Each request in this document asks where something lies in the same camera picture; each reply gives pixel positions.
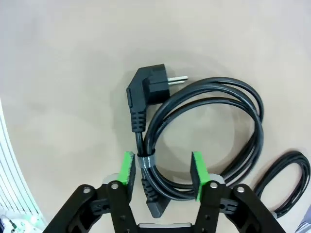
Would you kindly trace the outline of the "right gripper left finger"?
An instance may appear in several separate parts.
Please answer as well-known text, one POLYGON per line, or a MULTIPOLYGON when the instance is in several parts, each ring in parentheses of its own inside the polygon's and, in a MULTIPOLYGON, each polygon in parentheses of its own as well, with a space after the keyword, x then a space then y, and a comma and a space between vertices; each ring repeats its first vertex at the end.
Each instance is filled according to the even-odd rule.
POLYGON ((115 180, 99 188, 83 184, 68 198, 45 228, 45 233, 89 233, 104 214, 111 214, 114 233, 138 233, 129 203, 136 174, 135 154, 124 154, 115 180))

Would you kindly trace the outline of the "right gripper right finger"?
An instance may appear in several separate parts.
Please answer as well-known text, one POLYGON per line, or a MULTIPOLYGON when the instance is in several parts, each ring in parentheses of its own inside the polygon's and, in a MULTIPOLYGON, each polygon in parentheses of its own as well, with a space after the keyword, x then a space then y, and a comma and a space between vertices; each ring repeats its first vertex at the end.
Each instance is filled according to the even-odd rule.
POLYGON ((200 202, 193 233, 216 233, 223 213, 239 233, 285 233, 261 200, 245 184, 233 188, 210 178, 201 152, 191 154, 190 174, 200 202))

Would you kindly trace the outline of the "white ribbed object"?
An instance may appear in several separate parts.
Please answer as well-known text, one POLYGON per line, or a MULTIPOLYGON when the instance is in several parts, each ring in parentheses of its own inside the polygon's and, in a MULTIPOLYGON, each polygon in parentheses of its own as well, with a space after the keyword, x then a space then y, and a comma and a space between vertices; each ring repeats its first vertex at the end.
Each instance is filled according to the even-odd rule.
POLYGON ((32 223, 45 224, 17 162, 0 100, 0 209, 27 216, 32 223))

